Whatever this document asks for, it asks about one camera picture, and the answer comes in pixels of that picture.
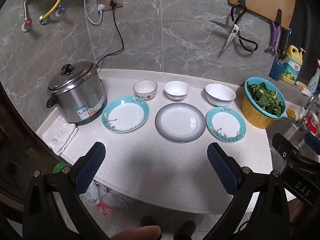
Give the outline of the person left hand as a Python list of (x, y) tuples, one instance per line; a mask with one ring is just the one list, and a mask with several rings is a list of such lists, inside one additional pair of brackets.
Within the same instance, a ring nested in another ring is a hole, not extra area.
[(156, 240), (160, 235), (161, 228), (153, 225), (124, 230), (111, 237), (111, 240)]

